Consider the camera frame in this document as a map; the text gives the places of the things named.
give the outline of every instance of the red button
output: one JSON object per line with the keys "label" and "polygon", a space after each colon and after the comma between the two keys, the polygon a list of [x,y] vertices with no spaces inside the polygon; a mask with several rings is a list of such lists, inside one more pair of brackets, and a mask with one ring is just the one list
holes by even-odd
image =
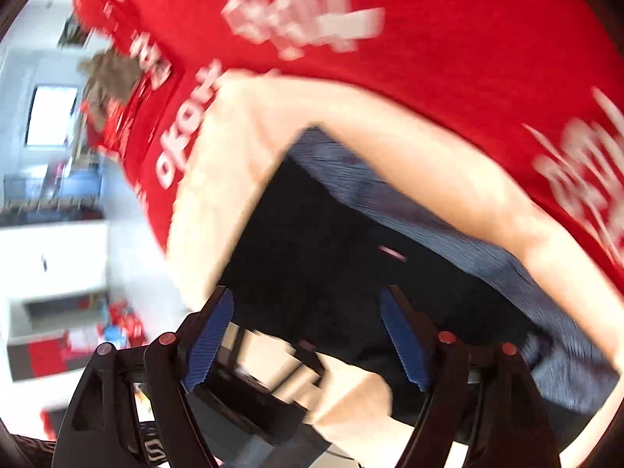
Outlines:
{"label": "red button", "polygon": [[442,343],[446,344],[455,343],[457,341],[455,334],[450,333],[449,331],[442,331],[440,334],[438,334],[438,339]]}
{"label": "red button", "polygon": [[518,353],[518,349],[513,343],[503,343],[500,349],[508,356],[515,356]]}

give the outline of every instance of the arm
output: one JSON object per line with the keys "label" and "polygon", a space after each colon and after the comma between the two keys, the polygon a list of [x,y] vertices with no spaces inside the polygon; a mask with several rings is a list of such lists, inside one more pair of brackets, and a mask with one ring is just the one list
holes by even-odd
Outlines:
{"label": "arm", "polygon": [[474,146],[348,85],[236,72],[222,85],[255,105],[272,134],[287,138],[292,128],[320,124],[397,190],[458,230],[508,250],[624,371],[622,296],[568,232]]}

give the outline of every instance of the red t-shirt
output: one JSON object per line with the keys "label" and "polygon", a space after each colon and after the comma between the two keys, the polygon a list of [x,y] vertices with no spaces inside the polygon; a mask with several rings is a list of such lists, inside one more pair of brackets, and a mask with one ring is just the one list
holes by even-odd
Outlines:
{"label": "red t-shirt", "polygon": [[451,129],[506,169],[624,290],[624,62],[584,0],[113,2],[123,24],[112,33],[135,19],[176,56],[187,83],[142,160],[163,246],[182,167],[164,185],[156,170],[183,156],[163,151],[159,133],[190,99],[199,66],[216,60],[223,71],[278,68],[352,83]]}

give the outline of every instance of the red object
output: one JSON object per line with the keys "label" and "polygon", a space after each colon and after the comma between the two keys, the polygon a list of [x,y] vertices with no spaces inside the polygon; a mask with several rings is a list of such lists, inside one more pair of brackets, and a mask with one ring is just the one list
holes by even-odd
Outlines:
{"label": "red object", "polygon": [[[224,71],[351,83],[451,129],[507,170],[624,291],[624,62],[584,0],[80,0],[77,13],[121,51],[148,31],[178,59],[182,80],[164,110],[145,109],[151,122],[161,114],[155,133],[134,122],[129,139],[138,133],[141,152],[125,165],[141,171],[131,182],[163,248],[182,172],[166,188],[158,180],[161,139],[199,66],[216,59]],[[193,139],[165,158],[184,161]]]}
{"label": "red object", "polygon": [[438,339],[445,344],[450,344],[450,343],[455,343],[457,340],[457,337],[455,336],[455,334],[450,333],[449,331],[441,331],[438,334]]}
{"label": "red object", "polygon": [[101,132],[98,132],[93,126],[93,117],[89,113],[89,107],[86,101],[80,105],[82,111],[87,117],[87,142],[92,148],[104,148],[108,151],[119,154],[119,137],[117,135],[122,124],[125,107],[119,101],[109,98],[107,101],[107,120]]}
{"label": "red object", "polygon": [[110,325],[121,328],[128,339],[130,347],[147,344],[143,322],[129,308],[126,301],[113,303],[108,307],[108,313],[110,315]]}
{"label": "red object", "polygon": [[56,432],[52,426],[52,419],[50,418],[50,414],[48,412],[42,411],[40,414],[41,422],[43,422],[43,431],[46,434],[46,438],[49,441],[56,441]]}
{"label": "red object", "polygon": [[78,309],[88,309],[91,306],[93,299],[91,297],[81,299],[78,301]]}
{"label": "red object", "polygon": [[28,344],[32,376],[56,375],[67,371],[67,365],[61,355],[62,339],[46,339]]}
{"label": "red object", "polygon": [[515,356],[518,353],[518,349],[513,343],[503,343],[500,349],[508,356]]}

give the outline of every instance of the blue rubber grip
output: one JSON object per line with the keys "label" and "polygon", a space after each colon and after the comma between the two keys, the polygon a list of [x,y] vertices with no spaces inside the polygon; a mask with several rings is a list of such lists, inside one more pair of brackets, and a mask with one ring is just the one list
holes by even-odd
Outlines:
{"label": "blue rubber grip", "polygon": [[396,304],[389,289],[384,289],[380,300],[381,318],[386,325],[408,380],[427,391],[431,383],[427,368],[427,355],[412,331],[408,320]]}
{"label": "blue rubber grip", "polygon": [[182,381],[186,392],[191,392],[206,379],[233,313],[234,296],[231,291],[226,290],[190,350],[186,377]]}

